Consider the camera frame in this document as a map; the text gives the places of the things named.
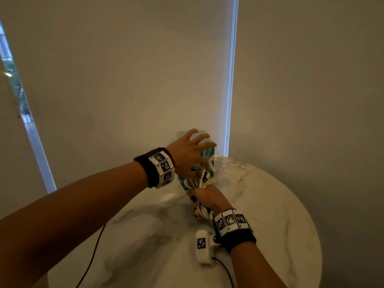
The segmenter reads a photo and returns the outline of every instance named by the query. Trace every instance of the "wristband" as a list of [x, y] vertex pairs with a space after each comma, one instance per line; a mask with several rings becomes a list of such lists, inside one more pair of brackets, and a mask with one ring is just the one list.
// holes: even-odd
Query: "wristband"
[[147, 174], [149, 188], [159, 189], [175, 178], [175, 162], [164, 147], [151, 150], [133, 159], [142, 165]]
[[242, 212], [230, 209], [214, 218], [217, 236], [225, 249], [230, 253], [237, 245], [244, 242], [256, 243], [256, 238]]

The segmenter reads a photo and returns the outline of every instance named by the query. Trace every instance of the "forearm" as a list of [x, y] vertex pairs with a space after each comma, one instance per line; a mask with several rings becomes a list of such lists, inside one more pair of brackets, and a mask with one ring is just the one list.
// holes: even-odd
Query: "forearm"
[[144, 169], [132, 162], [76, 181], [5, 217], [0, 266], [12, 272], [24, 266], [23, 277], [33, 284], [147, 186]]
[[239, 288], [286, 288], [254, 243], [244, 242], [234, 247], [231, 258]]

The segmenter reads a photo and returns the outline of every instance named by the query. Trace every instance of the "right hand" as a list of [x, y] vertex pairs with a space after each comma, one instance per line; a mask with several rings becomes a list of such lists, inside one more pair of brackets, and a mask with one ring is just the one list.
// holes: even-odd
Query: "right hand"
[[[186, 194], [190, 198], [195, 196], [202, 205], [210, 208], [215, 216], [226, 210], [233, 209], [232, 205], [215, 185], [208, 185], [205, 189], [196, 188], [187, 190]], [[195, 215], [201, 217], [197, 210], [195, 210]]]

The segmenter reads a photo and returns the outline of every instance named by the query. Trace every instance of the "white marble tabletop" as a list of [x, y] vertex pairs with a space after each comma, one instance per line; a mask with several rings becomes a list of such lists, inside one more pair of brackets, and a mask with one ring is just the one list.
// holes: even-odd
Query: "white marble tabletop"
[[[241, 209], [272, 268], [290, 287], [318, 287], [321, 247], [310, 215], [281, 182], [249, 164], [215, 159], [212, 183]], [[106, 226], [93, 264], [81, 288], [230, 287], [219, 264], [200, 266], [195, 232], [211, 228], [196, 220], [193, 207], [175, 180], [160, 190], [146, 189]], [[48, 274], [50, 288], [75, 287], [91, 258], [99, 231], [72, 251]], [[234, 279], [229, 255], [216, 257]]]

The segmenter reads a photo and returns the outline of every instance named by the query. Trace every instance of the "left hand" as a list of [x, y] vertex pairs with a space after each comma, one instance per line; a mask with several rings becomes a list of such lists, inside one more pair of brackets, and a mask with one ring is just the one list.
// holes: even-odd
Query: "left hand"
[[198, 130], [193, 128], [186, 135], [167, 146], [167, 150], [175, 161], [175, 173], [184, 178], [197, 176], [197, 172], [191, 170], [196, 164], [202, 164], [207, 171], [210, 171], [208, 160], [201, 157], [200, 152], [209, 147], [217, 146], [214, 142], [204, 142], [199, 145], [203, 139], [210, 137], [207, 133], [191, 140], [191, 136], [196, 132]]

